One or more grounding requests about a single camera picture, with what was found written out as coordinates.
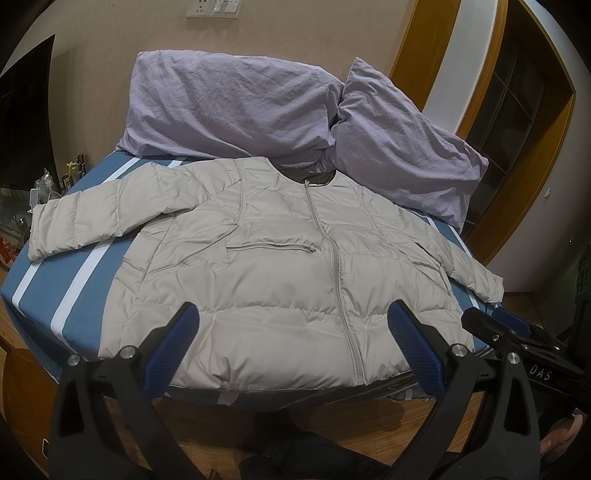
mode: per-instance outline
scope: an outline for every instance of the bedsheet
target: bedsheet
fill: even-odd
[[[174,168],[197,160],[199,159],[170,155],[142,158],[116,151],[90,170],[69,193],[120,178],[150,161]],[[457,232],[449,225],[420,212],[414,213],[468,252]],[[60,366],[65,364],[72,351],[87,359],[97,358],[107,293],[135,234],[136,232],[131,232],[101,248],[89,245],[36,262],[27,258],[27,244],[11,268],[0,289],[2,299],[31,351],[56,380],[61,375]],[[450,282],[463,310],[472,306],[484,311],[492,309],[492,306],[481,302],[464,286],[453,280]],[[477,351],[486,349],[477,339],[475,345]],[[227,404],[248,410],[270,411],[296,404],[312,406],[334,401],[368,400],[393,394],[407,398],[409,388],[415,388],[412,374],[399,375],[369,386],[330,391],[279,391],[272,394],[238,395],[233,392],[171,387],[168,394],[201,404]],[[412,396],[421,395],[412,390]]]

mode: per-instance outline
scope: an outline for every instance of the metal screw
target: metal screw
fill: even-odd
[[[517,365],[519,362],[521,362],[521,358],[515,352],[511,352],[509,355],[507,355],[507,360],[509,360],[509,363],[513,365]]]
[[[463,357],[468,354],[468,349],[463,346],[461,343],[454,343],[452,345],[452,353],[455,356]]]
[[[121,351],[119,352],[121,358],[133,358],[135,355],[135,347],[133,345],[124,346]]]
[[[80,355],[70,355],[68,357],[68,365],[70,365],[71,367],[75,367],[76,365],[78,365],[80,363]]]

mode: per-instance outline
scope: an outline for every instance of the white puffer jacket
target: white puffer jacket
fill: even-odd
[[[388,330],[390,302],[472,347],[448,276],[484,301],[503,296],[501,278],[412,213],[341,173],[303,185],[260,157],[149,163],[39,205],[29,258],[141,225],[109,291],[99,355],[139,345],[191,301],[201,324],[179,387],[370,384],[408,370]]]

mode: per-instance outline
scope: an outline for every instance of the blue gripper pad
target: blue gripper pad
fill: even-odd
[[[186,302],[175,314],[149,360],[144,365],[144,398],[151,400],[166,392],[185,353],[199,330],[199,310]]]
[[[517,335],[521,335],[522,337],[531,336],[531,328],[527,322],[524,322],[519,317],[516,317],[501,307],[495,308],[491,313],[491,317],[508,329],[513,330]]]
[[[406,304],[397,300],[388,308],[388,328],[406,357],[421,388],[428,395],[442,398],[445,392],[445,366],[421,333],[419,321]]]

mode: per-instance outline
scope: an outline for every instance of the pillow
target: pillow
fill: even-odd
[[[332,133],[336,146],[327,156],[338,170],[398,205],[462,228],[488,160],[433,125],[386,75],[359,58]]]
[[[134,155],[268,157],[306,167],[335,144],[343,83],[303,63],[192,50],[139,53],[117,145]]]

